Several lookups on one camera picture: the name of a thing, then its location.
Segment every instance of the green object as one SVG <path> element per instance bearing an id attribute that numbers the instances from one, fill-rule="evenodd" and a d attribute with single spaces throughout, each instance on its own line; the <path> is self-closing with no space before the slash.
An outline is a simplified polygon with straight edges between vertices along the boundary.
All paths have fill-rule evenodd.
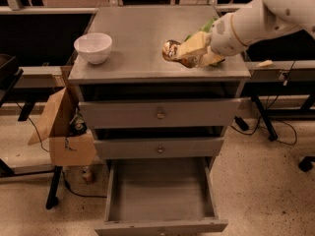
<path id="1" fill-rule="evenodd" d="M 207 21 L 204 25 L 202 25 L 198 31 L 204 31 L 206 33 L 209 33 L 213 23 L 215 22 L 217 18 L 212 18 L 211 20 Z M 189 34 L 186 36 L 185 40 L 184 41 L 187 41 L 193 34 Z"/>

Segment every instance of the white bowl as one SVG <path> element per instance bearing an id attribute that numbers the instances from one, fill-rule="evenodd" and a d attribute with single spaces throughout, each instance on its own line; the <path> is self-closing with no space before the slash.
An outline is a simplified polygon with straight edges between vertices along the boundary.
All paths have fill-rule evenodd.
<path id="1" fill-rule="evenodd" d="M 104 62 L 110 54 L 112 39 L 109 35 L 99 32 L 80 36 L 74 43 L 79 55 L 92 64 Z"/>

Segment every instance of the drawer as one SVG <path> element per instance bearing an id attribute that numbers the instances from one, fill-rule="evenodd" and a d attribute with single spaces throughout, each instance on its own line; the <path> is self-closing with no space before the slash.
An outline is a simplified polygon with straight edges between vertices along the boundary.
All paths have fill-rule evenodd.
<path id="1" fill-rule="evenodd" d="M 89 128 L 226 126 L 240 99 L 81 102 Z"/>
<path id="2" fill-rule="evenodd" d="M 98 235 L 222 232 L 204 158 L 113 160 Z"/>
<path id="3" fill-rule="evenodd" d="M 123 139 L 94 141 L 102 160 L 217 156 L 223 138 Z"/>

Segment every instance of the cardboard box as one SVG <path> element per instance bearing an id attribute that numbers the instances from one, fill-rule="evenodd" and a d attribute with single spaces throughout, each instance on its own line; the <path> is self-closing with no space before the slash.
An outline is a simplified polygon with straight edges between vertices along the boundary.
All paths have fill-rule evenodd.
<path id="1" fill-rule="evenodd" d="M 49 138 L 53 165 L 85 166 L 91 165 L 95 158 L 96 150 L 91 134 L 67 138 L 75 109 L 76 103 L 66 88 L 51 95 L 36 124 L 38 133 L 34 131 L 29 140 L 29 145 L 34 145 Z"/>

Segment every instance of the gray cabinet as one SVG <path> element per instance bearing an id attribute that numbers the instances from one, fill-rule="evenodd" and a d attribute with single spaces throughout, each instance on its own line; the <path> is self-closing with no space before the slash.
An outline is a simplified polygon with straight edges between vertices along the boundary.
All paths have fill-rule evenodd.
<path id="1" fill-rule="evenodd" d="M 99 8 L 90 31 L 111 34 L 112 53 L 99 65 L 79 56 L 69 77 L 108 165 L 98 235 L 221 232 L 227 226 L 218 216 L 210 171 L 249 72 L 240 56 L 204 69 L 161 57 L 166 40 L 184 39 L 215 15 L 211 6 Z"/>

